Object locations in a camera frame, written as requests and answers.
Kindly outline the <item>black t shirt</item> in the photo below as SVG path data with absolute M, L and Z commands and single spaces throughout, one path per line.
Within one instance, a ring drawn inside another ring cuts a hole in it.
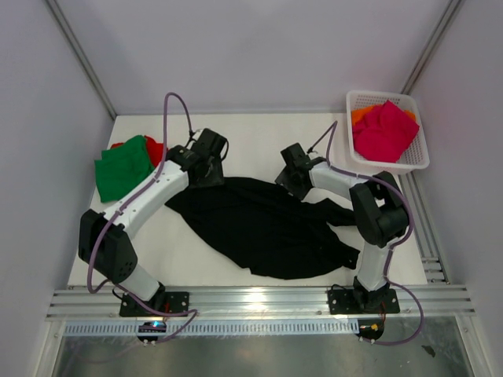
M 165 205 L 207 245 L 256 276 L 297 280 L 357 267 L 359 250 L 333 230 L 354 226 L 354 213 L 330 199 L 306 203 L 280 185 L 231 177 L 223 185 L 188 188 Z

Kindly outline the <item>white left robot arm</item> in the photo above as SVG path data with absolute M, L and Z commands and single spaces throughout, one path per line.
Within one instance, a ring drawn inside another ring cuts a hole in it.
M 163 310 L 163 285 L 138 261 L 132 239 L 168 200 L 186 189 L 224 183 L 222 162 L 228 140 L 208 128 L 198 130 L 189 146 L 176 145 L 140 185 L 101 213 L 88 210 L 79 225 L 79 258 L 88 265 L 86 283 L 92 292 L 92 272 L 137 298 L 145 314 Z

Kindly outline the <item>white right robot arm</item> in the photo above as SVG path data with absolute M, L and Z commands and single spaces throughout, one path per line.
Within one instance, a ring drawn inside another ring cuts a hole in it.
M 370 178 L 330 166 L 311 157 L 295 143 L 281 151 L 285 167 L 275 182 L 298 199 L 311 189 L 323 189 L 350 200 L 357 230 L 364 240 L 361 264 L 353 287 L 329 290 L 332 314 L 399 313 L 396 291 L 387 281 L 390 252 L 395 240 L 409 229 L 410 215 L 392 174 Z

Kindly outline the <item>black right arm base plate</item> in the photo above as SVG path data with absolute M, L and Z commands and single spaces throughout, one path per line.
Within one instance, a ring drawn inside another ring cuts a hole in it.
M 400 313 L 396 291 L 388 284 L 376 291 L 367 291 L 363 286 L 342 287 L 337 284 L 327 291 L 329 312 L 336 314 Z

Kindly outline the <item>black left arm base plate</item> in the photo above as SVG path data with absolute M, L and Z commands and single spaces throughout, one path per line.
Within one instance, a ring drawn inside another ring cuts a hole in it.
M 143 304 L 162 314 L 184 313 L 189 310 L 189 292 L 159 290 L 149 301 L 143 302 Z M 119 315 L 121 317 L 157 316 L 138 304 L 129 294 L 124 294 L 121 298 Z

